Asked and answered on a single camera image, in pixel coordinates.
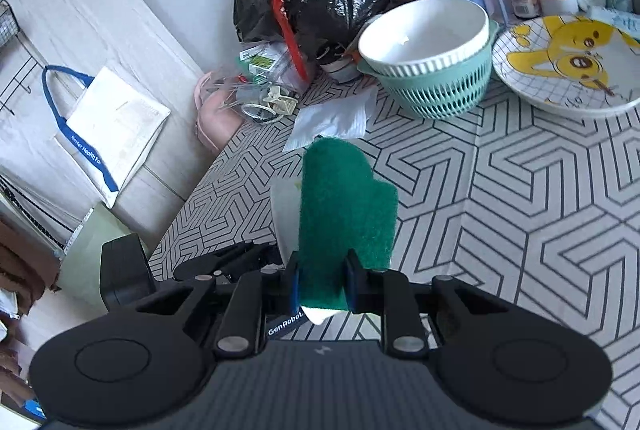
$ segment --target cartoon eye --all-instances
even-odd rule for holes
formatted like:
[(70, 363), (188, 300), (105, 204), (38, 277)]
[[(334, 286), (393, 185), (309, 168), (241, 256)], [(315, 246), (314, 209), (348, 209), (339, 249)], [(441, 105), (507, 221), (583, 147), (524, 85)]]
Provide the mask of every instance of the cartoon eye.
[(593, 62), (585, 56), (575, 56), (571, 58), (570, 64), (576, 69), (589, 69), (593, 67)]

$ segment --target plastic strainer basket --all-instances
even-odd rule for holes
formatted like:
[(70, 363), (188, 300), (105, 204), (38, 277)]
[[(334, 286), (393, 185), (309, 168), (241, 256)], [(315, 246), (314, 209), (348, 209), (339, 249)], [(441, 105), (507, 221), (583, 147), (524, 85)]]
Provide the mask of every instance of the plastic strainer basket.
[(395, 78), (376, 73), (364, 60), (358, 64), (358, 70), (375, 76), (402, 108), (421, 118), (442, 120), (458, 116), (475, 107), (484, 96), (491, 77), (492, 47), (499, 30), (500, 25), (491, 20), (489, 41), (479, 52), (434, 73)]

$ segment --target red plastic strap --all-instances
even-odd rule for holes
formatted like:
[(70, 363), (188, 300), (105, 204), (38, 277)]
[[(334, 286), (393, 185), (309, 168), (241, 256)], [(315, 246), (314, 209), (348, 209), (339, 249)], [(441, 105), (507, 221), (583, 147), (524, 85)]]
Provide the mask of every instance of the red plastic strap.
[(300, 47), (298, 47), (298, 43), (296, 42), (296, 37), (293, 34), (293, 29), (291, 28), (291, 24), (289, 23), (289, 19), (287, 17), (287, 12), (284, 9), (284, 0), (272, 0), (273, 2), (273, 13), (276, 16), (276, 20), (282, 29), (282, 35), (284, 36), (284, 41), (287, 44), (287, 48), (289, 49), (289, 53), (291, 54), (291, 59), (293, 60), (293, 65), (300, 77), (309, 83), (308, 75), (306, 74), (306, 67), (304, 60), (302, 59), (302, 54), (300, 54)]

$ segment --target silver screw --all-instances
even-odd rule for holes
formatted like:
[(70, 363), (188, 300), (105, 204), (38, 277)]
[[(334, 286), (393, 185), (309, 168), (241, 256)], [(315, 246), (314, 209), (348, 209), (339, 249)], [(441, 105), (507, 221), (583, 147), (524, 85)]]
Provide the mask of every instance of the silver screw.
[(242, 336), (226, 336), (218, 342), (218, 348), (225, 352), (242, 352), (249, 347), (249, 341)]
[(394, 340), (394, 349), (400, 352), (420, 352), (424, 349), (424, 341), (416, 336), (400, 336)]

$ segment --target cartoon plate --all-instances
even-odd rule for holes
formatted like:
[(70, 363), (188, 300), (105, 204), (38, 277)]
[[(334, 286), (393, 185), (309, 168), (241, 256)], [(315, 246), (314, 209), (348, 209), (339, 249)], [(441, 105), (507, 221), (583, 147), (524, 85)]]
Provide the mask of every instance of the cartoon plate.
[(507, 29), (494, 46), (494, 69), (532, 105), (570, 118), (607, 118), (640, 104), (640, 43), (584, 17)]

